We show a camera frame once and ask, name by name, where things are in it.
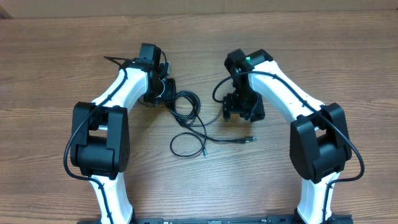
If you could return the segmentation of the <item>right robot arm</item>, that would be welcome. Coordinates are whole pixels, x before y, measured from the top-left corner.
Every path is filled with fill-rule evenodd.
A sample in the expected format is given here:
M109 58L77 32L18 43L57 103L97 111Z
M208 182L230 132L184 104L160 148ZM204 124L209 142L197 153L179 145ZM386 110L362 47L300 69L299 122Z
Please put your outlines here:
M297 208L289 215L268 215L267 223L352 223L351 215L331 211L336 180L352 157L345 113L340 105L325 105L290 80L265 50L249 55L230 52L224 66L233 79L233 93L223 98L223 117L231 114L251 122L264 119L266 98L290 124L290 160L302 178Z

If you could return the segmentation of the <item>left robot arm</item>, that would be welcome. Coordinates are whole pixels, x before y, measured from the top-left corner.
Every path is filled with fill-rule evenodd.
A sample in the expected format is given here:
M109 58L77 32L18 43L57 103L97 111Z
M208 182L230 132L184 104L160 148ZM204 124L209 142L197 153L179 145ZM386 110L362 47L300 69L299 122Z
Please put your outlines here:
M101 96L74 106L63 164L78 167L80 175L65 170L93 186L101 210L97 223L132 223L124 181L131 146L128 114L139 100L169 106L177 92L170 62L154 44L143 43L136 58L108 60L118 66L118 76Z

